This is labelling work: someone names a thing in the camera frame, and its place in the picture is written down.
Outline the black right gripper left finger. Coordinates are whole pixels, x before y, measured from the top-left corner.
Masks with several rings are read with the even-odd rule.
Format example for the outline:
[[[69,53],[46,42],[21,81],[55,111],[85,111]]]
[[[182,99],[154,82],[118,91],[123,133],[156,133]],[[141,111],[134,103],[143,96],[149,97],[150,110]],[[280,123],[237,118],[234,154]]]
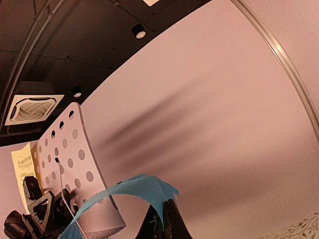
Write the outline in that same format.
[[[152,205],[146,213],[136,239],[162,239],[163,226],[160,217]]]

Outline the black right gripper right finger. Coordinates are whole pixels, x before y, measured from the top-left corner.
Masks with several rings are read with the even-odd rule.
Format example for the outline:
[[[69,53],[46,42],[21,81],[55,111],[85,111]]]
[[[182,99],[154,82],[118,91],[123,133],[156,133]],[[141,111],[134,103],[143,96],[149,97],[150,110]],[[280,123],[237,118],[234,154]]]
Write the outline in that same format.
[[[192,239],[173,199],[163,204],[164,239]]]

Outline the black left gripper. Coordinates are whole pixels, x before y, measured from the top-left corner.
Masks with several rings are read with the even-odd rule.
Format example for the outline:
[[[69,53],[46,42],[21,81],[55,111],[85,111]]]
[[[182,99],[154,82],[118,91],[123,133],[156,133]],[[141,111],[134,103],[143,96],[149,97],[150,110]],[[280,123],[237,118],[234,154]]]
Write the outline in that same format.
[[[34,176],[26,176],[22,185],[26,199],[33,201],[27,208],[38,229],[48,231],[49,236],[60,235],[73,218],[67,208],[70,207],[69,191],[64,188],[57,196],[51,191],[41,196],[41,188]]]

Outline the yellow sheet music page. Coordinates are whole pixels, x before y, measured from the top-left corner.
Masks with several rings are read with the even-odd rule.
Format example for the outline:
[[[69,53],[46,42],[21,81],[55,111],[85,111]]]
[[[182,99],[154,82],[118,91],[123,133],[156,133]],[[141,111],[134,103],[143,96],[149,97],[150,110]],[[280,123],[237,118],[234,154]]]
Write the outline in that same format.
[[[28,142],[22,149],[12,151],[11,158],[14,166],[18,190],[24,206],[25,212],[29,214],[27,202],[24,194],[23,181],[27,176],[35,176],[33,158],[31,155],[30,143]]]

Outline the white tripod music stand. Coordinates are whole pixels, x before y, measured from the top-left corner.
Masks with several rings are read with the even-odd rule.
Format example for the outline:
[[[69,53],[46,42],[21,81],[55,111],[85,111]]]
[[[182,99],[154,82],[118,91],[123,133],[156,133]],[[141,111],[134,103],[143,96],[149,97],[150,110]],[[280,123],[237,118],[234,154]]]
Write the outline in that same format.
[[[69,191],[71,209],[81,208],[95,194],[107,189],[96,163],[80,105],[71,103],[31,147],[39,184],[44,191]],[[84,212],[78,223],[90,239],[105,239],[126,224],[115,202],[106,197]]]

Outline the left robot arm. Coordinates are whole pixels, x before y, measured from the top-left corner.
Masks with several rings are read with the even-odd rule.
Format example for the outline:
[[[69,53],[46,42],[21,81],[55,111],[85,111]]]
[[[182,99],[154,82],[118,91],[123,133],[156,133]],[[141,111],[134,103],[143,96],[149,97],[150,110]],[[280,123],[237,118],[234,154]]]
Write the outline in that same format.
[[[57,239],[72,221],[69,191],[43,194],[33,176],[25,177],[22,186],[29,213],[12,211],[4,222],[5,235],[10,239]]]

